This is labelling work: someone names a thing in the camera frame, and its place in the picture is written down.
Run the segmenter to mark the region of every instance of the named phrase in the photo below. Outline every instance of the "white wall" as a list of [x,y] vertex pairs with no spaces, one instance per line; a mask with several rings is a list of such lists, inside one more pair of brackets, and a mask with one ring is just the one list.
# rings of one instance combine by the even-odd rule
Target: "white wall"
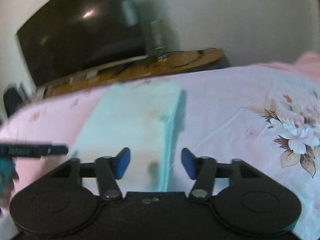
[[[15,33],[49,0],[0,0],[0,95],[10,83],[34,84]],[[232,65],[292,62],[319,52],[316,0],[137,0],[143,22],[164,19],[168,48],[223,48]],[[0,100],[0,116],[3,116]]]

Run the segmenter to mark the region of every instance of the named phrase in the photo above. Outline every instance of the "towel fold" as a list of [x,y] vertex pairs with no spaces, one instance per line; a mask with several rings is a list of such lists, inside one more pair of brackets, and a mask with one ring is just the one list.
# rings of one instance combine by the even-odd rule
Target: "towel fold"
[[[87,163],[129,147],[131,162],[118,181],[122,192],[166,191],[180,95],[171,81],[113,85],[83,126],[70,155],[76,152]],[[98,193],[95,180],[84,179],[83,186]]]

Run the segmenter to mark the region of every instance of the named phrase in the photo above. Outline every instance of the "wooden tv stand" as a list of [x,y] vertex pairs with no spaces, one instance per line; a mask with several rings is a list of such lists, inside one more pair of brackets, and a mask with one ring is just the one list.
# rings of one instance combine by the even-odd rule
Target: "wooden tv stand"
[[119,70],[120,66],[115,66],[99,71],[98,74],[92,78],[54,86],[47,91],[44,98],[98,86],[110,85],[115,82],[126,82],[146,77],[224,68],[226,66],[221,67],[217,64],[224,58],[225,56],[222,49],[205,49],[201,51],[194,50],[171,53],[164,60],[147,58],[135,62],[119,74],[116,74],[116,72]]

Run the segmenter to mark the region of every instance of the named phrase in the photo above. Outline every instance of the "black television screen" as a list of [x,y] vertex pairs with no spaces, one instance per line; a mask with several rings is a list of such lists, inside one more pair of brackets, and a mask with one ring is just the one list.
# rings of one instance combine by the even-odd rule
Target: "black television screen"
[[50,0],[17,35],[36,86],[146,54],[132,0]]

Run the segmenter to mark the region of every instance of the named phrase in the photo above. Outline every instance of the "bolt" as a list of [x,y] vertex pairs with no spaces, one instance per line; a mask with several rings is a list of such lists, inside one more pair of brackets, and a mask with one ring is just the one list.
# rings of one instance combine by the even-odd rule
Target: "bolt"
[[106,198],[116,198],[120,195],[119,191],[114,189],[109,189],[104,192],[104,196]]
[[151,199],[145,198],[145,199],[142,200],[142,203],[144,203],[144,204],[150,204],[150,203],[151,203]]
[[204,189],[195,189],[191,192],[191,194],[196,198],[204,198],[208,193]]

